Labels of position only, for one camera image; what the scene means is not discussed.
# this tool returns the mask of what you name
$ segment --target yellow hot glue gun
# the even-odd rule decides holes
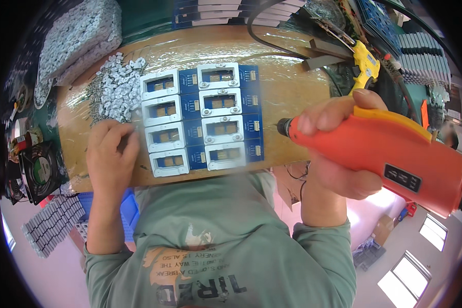
[[[352,95],[354,89],[367,89],[378,78],[380,72],[380,61],[373,57],[361,41],[355,41],[351,49],[354,52],[354,64],[356,65],[353,70],[358,77],[353,78],[355,83],[349,95]]]
[[[373,83],[376,78],[378,78],[378,73],[380,72],[380,61],[375,59],[361,41],[353,40],[349,35],[327,19],[321,17],[312,17],[312,19],[318,24],[318,26],[335,36],[339,41],[346,45],[347,48],[349,48],[354,54],[354,64],[356,66],[353,68],[353,71],[357,77],[353,78],[355,83],[351,92],[349,92],[349,95],[352,95],[354,89],[367,89],[368,86]]]

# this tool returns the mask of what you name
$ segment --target cardboard box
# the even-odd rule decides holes
[[[394,219],[390,218],[388,215],[383,215],[378,219],[371,237],[374,238],[376,243],[383,246],[392,230],[394,230]]]

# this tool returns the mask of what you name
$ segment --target hand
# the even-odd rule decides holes
[[[140,149],[138,132],[134,130],[133,125],[116,120],[103,120],[92,128],[86,160],[92,188],[98,196],[121,201]]]
[[[307,135],[318,130],[329,132],[352,114],[354,105],[365,109],[388,110],[381,97],[370,90],[357,89],[353,96],[336,97],[320,105],[303,111],[298,120],[298,129]],[[316,181],[343,197],[361,200],[375,194],[382,188],[381,178],[369,171],[353,171],[323,157],[310,149],[311,164],[309,172],[316,176]]]

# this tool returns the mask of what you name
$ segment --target orange electric screwdriver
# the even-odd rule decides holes
[[[282,119],[277,130],[297,145],[352,170],[368,170],[394,193],[447,218],[462,198],[462,155],[400,114],[354,107],[331,132],[303,135],[298,117]]]

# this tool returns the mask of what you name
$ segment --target cooling fan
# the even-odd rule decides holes
[[[24,197],[24,194],[21,192],[20,185],[17,183],[18,180],[12,179],[7,180],[5,187],[6,196],[12,202],[12,205],[16,204],[20,199]]]
[[[20,151],[19,164],[27,197],[35,205],[60,187],[53,142],[45,141]]]

